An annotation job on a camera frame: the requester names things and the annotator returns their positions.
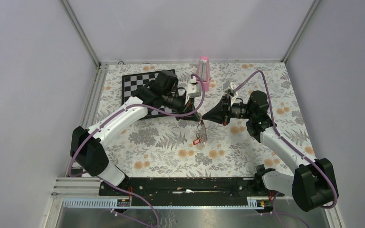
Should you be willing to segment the keyring with coloured key tags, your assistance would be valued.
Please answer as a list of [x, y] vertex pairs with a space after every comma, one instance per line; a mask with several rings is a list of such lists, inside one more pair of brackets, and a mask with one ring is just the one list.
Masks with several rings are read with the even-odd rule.
[[197, 124], [197, 130], [195, 133], [195, 139], [193, 140], [193, 145], [202, 149], [207, 142], [207, 130], [204, 121], [199, 121]]

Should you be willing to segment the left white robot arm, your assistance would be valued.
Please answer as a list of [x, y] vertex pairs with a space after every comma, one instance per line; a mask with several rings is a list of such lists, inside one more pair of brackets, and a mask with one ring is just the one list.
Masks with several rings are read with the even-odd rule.
[[127, 175], [110, 163], [105, 149], [122, 131], [150, 111], [199, 121], [198, 109], [205, 99], [204, 81], [197, 74], [191, 74], [182, 95], [179, 94], [178, 83], [173, 72], [162, 70], [154, 80], [137, 88], [121, 107], [104, 120], [88, 128], [75, 128], [70, 164], [77, 162], [90, 176], [108, 182], [116, 195], [125, 194], [128, 191]]

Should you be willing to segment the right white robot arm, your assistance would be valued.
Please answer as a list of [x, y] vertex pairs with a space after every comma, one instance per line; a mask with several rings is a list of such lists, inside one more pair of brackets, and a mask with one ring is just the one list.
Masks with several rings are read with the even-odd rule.
[[279, 133], [268, 109], [269, 97], [262, 91], [253, 91], [246, 104], [234, 103], [229, 95], [224, 95], [203, 119], [224, 126], [233, 118], [246, 119], [249, 135], [272, 150], [292, 171], [291, 175], [273, 168], [256, 172], [253, 188], [258, 195], [280, 192], [292, 197], [305, 212], [318, 207], [333, 208], [339, 193], [332, 163], [301, 152]]

